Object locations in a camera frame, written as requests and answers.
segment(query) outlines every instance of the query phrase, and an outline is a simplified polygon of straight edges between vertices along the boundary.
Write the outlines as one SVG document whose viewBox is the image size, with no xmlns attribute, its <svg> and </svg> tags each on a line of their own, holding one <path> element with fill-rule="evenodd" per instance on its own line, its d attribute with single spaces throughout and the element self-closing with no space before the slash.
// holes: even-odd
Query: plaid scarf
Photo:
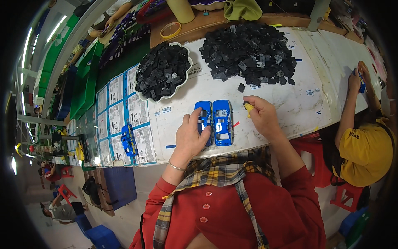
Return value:
<svg viewBox="0 0 398 249">
<path fill-rule="evenodd" d="M 261 147 L 244 153 L 233 153 L 227 156 L 212 157 L 190 162 L 185 172 L 184 180 L 181 181 L 173 192 L 163 197 L 166 200 L 160 209 L 156 221 L 153 235 L 153 248 L 161 249 L 164 247 L 170 226 L 175 194 L 187 188 L 203 185 L 213 185 L 217 187 L 235 185 L 236 192 L 256 232 L 258 249 L 269 249 L 268 240 L 256 221 L 243 184 L 243 178 L 246 176 L 245 172 L 260 173 L 276 185 L 275 173 L 271 167 L 269 147 Z"/>
</svg>

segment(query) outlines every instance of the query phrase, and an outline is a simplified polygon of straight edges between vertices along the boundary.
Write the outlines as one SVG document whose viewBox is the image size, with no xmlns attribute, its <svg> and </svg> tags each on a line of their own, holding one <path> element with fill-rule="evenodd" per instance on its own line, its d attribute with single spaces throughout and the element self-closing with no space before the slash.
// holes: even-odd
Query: face mask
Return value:
<svg viewBox="0 0 398 249">
<path fill-rule="evenodd" d="M 390 101 L 387 96 L 387 87 L 381 91 L 381 110 L 386 117 L 390 117 Z"/>
</svg>

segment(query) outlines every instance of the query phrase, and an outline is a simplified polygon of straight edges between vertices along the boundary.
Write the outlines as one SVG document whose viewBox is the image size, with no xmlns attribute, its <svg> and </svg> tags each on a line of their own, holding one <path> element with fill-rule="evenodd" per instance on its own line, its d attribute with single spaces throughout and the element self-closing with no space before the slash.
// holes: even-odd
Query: yellow cylinder container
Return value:
<svg viewBox="0 0 398 249">
<path fill-rule="evenodd" d="M 186 24 L 195 18 L 188 0 L 166 0 L 167 5 L 181 24 Z"/>
</svg>

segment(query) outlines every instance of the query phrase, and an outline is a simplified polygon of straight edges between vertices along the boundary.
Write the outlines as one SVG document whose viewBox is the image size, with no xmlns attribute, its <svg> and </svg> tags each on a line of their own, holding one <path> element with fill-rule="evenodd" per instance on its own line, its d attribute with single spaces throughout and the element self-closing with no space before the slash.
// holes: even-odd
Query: silver bracelet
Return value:
<svg viewBox="0 0 398 249">
<path fill-rule="evenodd" d="M 175 168 L 175 169 L 180 170 L 180 171 L 186 171 L 186 170 L 187 170 L 187 169 L 182 169 L 182 168 L 179 168 L 179 167 L 176 167 L 176 166 L 172 165 L 172 163 L 170 162 L 170 160 L 169 160 L 169 165 L 170 165 L 171 167 Z"/>
</svg>

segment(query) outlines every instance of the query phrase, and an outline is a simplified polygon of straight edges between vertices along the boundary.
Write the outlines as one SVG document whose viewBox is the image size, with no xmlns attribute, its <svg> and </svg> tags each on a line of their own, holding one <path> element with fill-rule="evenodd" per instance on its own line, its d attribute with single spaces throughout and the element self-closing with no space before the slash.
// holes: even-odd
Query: blue toy car body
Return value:
<svg viewBox="0 0 398 249">
<path fill-rule="evenodd" d="M 195 109 L 201 107 L 202 112 L 200 116 L 198 117 L 198 132 L 199 134 L 202 134 L 202 131 L 206 128 L 206 126 L 210 125 L 212 127 L 212 121 L 213 121 L 213 116 L 212 116 L 212 104 L 210 101 L 199 101 L 196 102 L 195 104 Z M 206 147 L 210 146 L 212 144 L 212 136 L 209 137 Z"/>
<path fill-rule="evenodd" d="M 137 144 L 135 143 L 133 127 L 127 124 L 122 127 L 122 146 L 128 157 L 135 157 L 138 155 Z"/>
<path fill-rule="evenodd" d="M 213 102 L 214 140 L 217 146 L 232 144 L 232 108 L 228 100 Z"/>
<path fill-rule="evenodd" d="M 361 79 L 361 87 L 359 88 L 359 92 L 360 93 L 364 93 L 365 92 L 365 88 L 366 88 L 366 84 L 365 81 L 363 81 L 362 75 L 361 73 L 358 71 L 359 77 Z"/>
</svg>

